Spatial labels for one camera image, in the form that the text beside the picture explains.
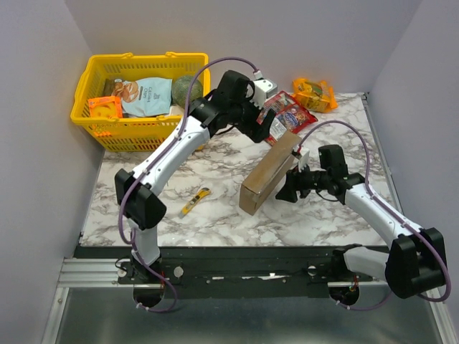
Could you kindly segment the orange snack box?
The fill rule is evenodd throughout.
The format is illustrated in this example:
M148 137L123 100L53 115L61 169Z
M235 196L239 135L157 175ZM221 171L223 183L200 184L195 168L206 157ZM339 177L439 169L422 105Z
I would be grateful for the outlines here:
M88 107L91 118L117 120L123 117L121 100L116 96L90 98Z

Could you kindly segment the red snack bag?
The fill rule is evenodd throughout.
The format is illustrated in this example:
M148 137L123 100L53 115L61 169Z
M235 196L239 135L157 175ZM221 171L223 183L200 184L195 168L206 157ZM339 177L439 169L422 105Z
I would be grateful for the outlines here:
M265 140L273 146L286 131L294 134L301 132L306 126L316 123L318 119L297 102L290 94L280 91L264 104L258 122L261 123L269 110L275 112L275 118L270 126L270 135Z

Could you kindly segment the beige round bun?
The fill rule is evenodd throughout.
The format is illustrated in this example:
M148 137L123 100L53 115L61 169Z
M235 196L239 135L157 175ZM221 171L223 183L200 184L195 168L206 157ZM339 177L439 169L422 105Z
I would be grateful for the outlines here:
M169 108L169 116L182 116L184 114L184 109L179 105L172 105Z

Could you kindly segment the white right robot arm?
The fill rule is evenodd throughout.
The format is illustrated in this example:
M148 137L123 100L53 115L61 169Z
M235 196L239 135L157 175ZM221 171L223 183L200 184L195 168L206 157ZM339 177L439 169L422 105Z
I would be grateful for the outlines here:
M331 275L340 281L354 273L376 277L402 299L449 286L442 234L408 220L379 198L360 173L349 173L341 146L321 146L318 154L320 170L312 171L306 156L302 156L298 165L286 173L276 199L295 203L312 191L327 191L360 215L389 249L383 253L358 244L337 249L329 265Z

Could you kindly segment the orange yellow snack bag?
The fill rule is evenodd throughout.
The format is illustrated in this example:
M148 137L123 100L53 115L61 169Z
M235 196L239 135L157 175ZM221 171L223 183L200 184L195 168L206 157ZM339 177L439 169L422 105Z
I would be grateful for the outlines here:
M313 82L307 78L295 79L293 98L314 112L329 113L338 107L333 88L325 80Z

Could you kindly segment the aluminium rail frame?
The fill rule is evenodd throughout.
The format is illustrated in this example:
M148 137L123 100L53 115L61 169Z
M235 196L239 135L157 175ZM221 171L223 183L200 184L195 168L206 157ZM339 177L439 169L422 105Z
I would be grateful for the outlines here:
M238 206L239 187L268 150L232 131L195 153L169 181L159 243L170 247L332 247L378 245L379 235L354 211L311 195L296 204L269 198L250 216ZM127 247L116 229L113 177L144 153L106 153L78 242L81 247ZM184 218L181 209L209 188ZM180 300L165 315L139 310L133 287L118 283L115 258L62 264L46 343L455 343L446 306L417 298L389 299L387 289L363 283L355 310L332 300L290 297Z

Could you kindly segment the yellow plastic shopping basket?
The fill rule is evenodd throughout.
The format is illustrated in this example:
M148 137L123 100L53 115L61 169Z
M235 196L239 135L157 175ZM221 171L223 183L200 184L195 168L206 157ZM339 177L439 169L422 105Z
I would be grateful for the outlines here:
M92 118L88 100L101 97L105 81L135 81L144 77L177 79L195 73L209 62L203 52L167 52L163 55L97 54L87 63L75 91L70 119L112 152L154 151L173 132L180 115L153 118Z

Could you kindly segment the green round melon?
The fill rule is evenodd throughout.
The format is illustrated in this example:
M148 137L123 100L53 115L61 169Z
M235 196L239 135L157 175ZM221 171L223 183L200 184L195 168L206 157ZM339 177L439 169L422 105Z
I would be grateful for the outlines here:
M172 102L175 105L178 105L181 108L185 108L186 97L188 94L189 86L193 78L194 77L191 75L183 75L172 83L171 98L172 98ZM202 96L203 96L203 86L202 86L202 83L197 80L192 85L191 94L189 96L189 102L192 103L194 100Z

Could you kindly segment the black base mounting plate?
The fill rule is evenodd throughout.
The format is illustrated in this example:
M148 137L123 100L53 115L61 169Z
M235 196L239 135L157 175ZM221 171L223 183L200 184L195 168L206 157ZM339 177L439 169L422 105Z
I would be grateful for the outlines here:
M346 247L164 247L160 259L146 269L127 247L81 247L79 259L115 258L118 283L133 287L133 299L157 305L175 295L186 299L252 299L269 297L337 297L354 303L356 282L387 282L406 299L418 295L420 262L400 245L390 250Z

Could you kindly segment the yellow utility knife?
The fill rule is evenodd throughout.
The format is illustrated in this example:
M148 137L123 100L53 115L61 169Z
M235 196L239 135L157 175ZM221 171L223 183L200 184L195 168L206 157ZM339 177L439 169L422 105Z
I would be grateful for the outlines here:
M193 198L186 203L179 213L180 218L184 218L203 198L210 195L211 191L209 188L201 188L193 196Z

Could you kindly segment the brown cardboard express box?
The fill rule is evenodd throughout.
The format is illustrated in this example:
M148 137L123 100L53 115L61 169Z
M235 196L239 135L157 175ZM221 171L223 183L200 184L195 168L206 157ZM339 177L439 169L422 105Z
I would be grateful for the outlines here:
M293 165L292 151L300 141L296 134L285 132L242 182L239 207L244 212L254 215L273 192Z

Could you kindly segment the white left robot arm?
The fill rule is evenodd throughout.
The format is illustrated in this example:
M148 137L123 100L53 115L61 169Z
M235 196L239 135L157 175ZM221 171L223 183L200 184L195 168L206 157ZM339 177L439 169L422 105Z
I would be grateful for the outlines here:
M266 100L278 86L255 73L255 80L229 70L218 87L191 104L191 112L181 119L172 134L140 165L115 175L115 192L120 216L132 229L131 246L137 261L134 274L144 283L153 282L159 273L156 261L161 256L157 226L166 214L159 199L164 186L175 171L199 147L215 134L233 126L252 142L260 143L270 134L275 112L267 112L258 121Z

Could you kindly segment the light blue chips bag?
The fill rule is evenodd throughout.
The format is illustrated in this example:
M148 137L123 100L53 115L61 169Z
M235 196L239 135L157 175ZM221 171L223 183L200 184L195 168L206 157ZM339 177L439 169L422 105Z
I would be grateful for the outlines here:
M136 81L115 79L111 95L119 97L123 113L129 118L165 115L171 107L172 80L147 77Z

